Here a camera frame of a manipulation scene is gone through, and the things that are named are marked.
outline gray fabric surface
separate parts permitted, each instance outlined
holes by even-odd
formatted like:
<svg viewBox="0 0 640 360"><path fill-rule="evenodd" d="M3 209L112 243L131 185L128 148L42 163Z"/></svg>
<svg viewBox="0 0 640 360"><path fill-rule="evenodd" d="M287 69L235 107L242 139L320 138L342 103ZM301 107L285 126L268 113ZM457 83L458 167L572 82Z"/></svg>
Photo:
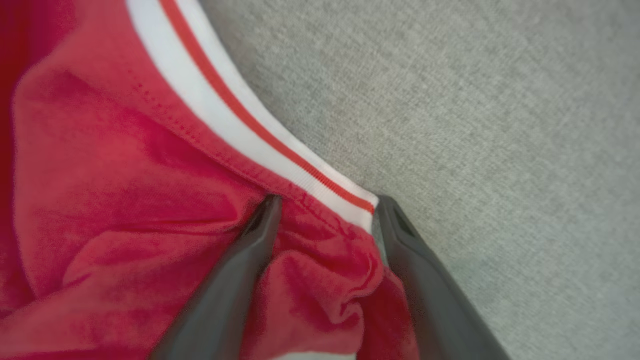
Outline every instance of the gray fabric surface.
<svg viewBox="0 0 640 360"><path fill-rule="evenodd" d="M394 196L513 359L640 359L640 3L202 0L266 107Z"/></svg>

